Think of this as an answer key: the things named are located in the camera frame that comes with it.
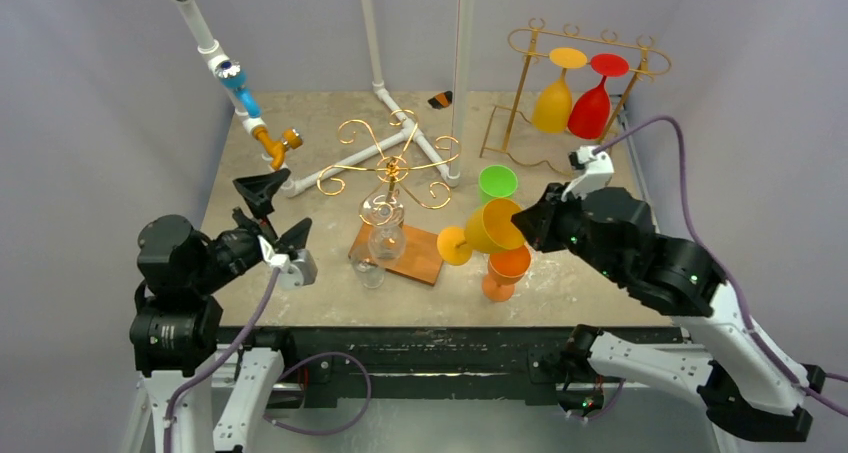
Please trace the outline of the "yellow wine glass front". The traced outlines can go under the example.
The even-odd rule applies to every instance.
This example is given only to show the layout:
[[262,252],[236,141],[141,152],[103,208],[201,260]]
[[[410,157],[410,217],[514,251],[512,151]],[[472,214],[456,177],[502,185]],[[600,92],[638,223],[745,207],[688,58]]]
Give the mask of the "yellow wine glass front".
[[543,133],[557,134],[566,130],[573,107],[567,73],[584,67],[588,58],[582,51],[570,47],[555,48],[550,51],[548,58],[560,69],[560,73],[539,95],[531,116],[531,124]]

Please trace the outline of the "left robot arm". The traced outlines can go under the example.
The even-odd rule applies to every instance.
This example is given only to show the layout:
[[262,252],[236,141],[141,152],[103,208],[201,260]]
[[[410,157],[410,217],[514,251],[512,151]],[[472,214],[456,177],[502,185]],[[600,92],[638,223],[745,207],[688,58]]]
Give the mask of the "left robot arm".
[[[136,314],[129,328],[159,452],[248,452],[274,382],[297,372],[298,355],[282,338],[247,346],[272,293],[311,285],[317,266],[306,247],[304,218],[283,234],[270,221],[286,168],[237,178],[247,210],[236,226],[211,238],[185,217],[148,223],[138,237]],[[228,344],[218,341],[223,309],[214,295],[263,264],[270,278],[248,323]]]

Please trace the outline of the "clear wine glass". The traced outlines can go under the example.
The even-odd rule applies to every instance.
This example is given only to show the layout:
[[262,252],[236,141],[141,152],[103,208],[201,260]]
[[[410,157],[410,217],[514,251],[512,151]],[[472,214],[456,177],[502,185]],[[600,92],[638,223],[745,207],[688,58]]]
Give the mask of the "clear wine glass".
[[371,227],[368,249],[378,265],[395,265],[406,249],[403,231],[405,209],[395,193],[374,193],[366,197],[359,212],[362,221]]
[[350,263],[363,287],[377,289],[383,285],[386,270],[367,249],[352,252]]

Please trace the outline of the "gold wire wine glass rack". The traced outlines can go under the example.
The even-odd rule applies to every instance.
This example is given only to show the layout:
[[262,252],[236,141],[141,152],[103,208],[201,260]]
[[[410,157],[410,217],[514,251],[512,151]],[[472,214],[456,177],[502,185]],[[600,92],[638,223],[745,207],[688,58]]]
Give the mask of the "gold wire wine glass rack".
[[[478,157],[482,159],[493,154],[509,160],[516,166],[544,166],[558,174],[562,174],[564,170],[557,167],[551,159],[525,161],[513,153],[516,137],[523,127],[532,127],[551,136],[569,135],[584,142],[603,143],[619,136],[623,131],[622,115],[635,86],[640,82],[653,83],[673,68],[672,57],[658,48],[655,37],[640,35],[633,41],[624,41],[617,31],[609,28],[591,35],[584,33],[574,23],[566,23],[560,29],[554,30],[547,26],[544,19],[531,18],[525,26],[510,31],[506,42],[512,51],[521,55],[521,72],[511,101],[508,104],[496,103],[492,106]],[[610,115],[599,139],[580,139],[567,127],[563,133],[543,133],[531,124],[531,116],[539,95],[559,76],[560,69],[548,58],[550,51],[559,47],[578,49],[588,58],[584,67],[570,70],[566,76],[572,92],[573,106],[601,79],[589,66],[595,55],[616,54],[626,59],[629,64],[629,71],[624,76],[609,78],[606,81],[606,90],[611,102]]]

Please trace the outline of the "red plastic wine glass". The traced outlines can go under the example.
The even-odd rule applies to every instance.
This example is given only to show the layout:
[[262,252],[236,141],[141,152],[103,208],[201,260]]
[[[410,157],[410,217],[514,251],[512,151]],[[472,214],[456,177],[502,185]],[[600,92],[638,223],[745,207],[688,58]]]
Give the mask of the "red plastic wine glass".
[[629,71],[627,60],[612,53],[595,55],[589,66],[601,79],[577,100],[567,124],[568,130],[583,140],[595,140],[602,136],[611,105],[606,81],[609,78],[624,76]]

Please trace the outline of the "yellow wine glass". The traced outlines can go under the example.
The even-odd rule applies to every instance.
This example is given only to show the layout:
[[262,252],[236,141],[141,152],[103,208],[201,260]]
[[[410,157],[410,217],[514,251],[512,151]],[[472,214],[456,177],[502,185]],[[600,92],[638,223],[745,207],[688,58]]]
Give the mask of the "yellow wine glass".
[[584,67],[588,58],[582,51],[570,47],[555,48],[550,51],[548,58],[560,69],[560,73],[539,95],[531,116],[531,124],[543,133],[557,134],[566,130],[573,107],[567,73]]
[[496,198],[477,208],[464,226],[444,228],[437,236],[437,251],[446,263],[461,266],[474,252],[495,254],[518,249],[525,238],[512,217],[521,206],[509,198]]

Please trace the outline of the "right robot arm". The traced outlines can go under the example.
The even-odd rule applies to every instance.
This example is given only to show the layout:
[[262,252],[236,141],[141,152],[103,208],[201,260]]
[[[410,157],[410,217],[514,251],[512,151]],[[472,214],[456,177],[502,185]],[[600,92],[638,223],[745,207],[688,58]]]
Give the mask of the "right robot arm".
[[620,187],[584,197],[552,183],[512,224],[540,253],[566,250],[667,317],[705,348],[687,359],[589,325],[573,328],[555,363],[567,381],[628,379],[685,399],[725,432],[749,441],[800,443],[813,418],[803,402],[825,382],[745,320],[729,274],[701,245],[657,232],[650,206]]

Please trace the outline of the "gold scroll glass tree stand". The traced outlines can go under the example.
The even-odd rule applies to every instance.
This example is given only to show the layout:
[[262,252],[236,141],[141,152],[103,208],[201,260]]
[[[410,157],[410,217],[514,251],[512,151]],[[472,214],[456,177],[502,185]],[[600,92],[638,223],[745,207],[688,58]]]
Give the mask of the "gold scroll glass tree stand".
[[384,200],[379,203],[379,206],[385,205],[390,208],[391,212],[396,209],[391,198],[394,197],[394,193],[398,189],[404,191],[415,204],[427,210],[440,210],[451,202],[453,190],[443,180],[431,182],[428,186],[428,193],[433,200],[432,203],[425,203],[420,200],[403,182],[412,172],[438,169],[441,166],[450,167],[461,155],[461,144],[459,140],[451,135],[438,136],[434,140],[433,145],[433,148],[437,151],[436,159],[425,164],[411,165],[406,160],[405,153],[415,139],[415,136],[421,132],[418,116],[414,111],[409,109],[395,109],[390,112],[391,115],[397,113],[413,121],[412,131],[409,137],[403,141],[403,147],[397,154],[386,153],[385,148],[377,139],[372,126],[363,119],[349,119],[338,126],[336,133],[337,140],[345,145],[354,143],[359,133],[358,128],[363,128],[372,140],[378,159],[373,167],[360,166],[361,160],[355,160],[353,165],[333,164],[325,167],[318,173],[315,180],[316,188],[323,195],[337,196],[341,194],[346,188],[346,182],[338,178],[337,175],[341,172],[352,171],[369,172],[376,175],[379,183],[374,189],[374,193],[378,192],[383,186],[386,187]]

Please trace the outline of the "wooden base board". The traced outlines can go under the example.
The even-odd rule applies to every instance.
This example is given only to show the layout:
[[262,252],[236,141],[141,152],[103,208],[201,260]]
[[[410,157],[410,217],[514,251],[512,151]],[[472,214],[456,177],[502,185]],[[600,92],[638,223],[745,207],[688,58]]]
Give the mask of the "wooden base board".
[[[350,256],[352,252],[365,249],[369,251],[368,236],[370,230],[371,227],[367,224],[363,224],[360,228],[354,243],[348,252],[348,262],[350,266]],[[386,275],[391,273],[406,279],[417,281],[427,286],[434,286],[438,280],[443,265],[443,260],[436,247],[436,235],[434,233],[409,226],[403,226],[403,231],[407,238],[405,252],[395,265],[388,268],[384,267]]]

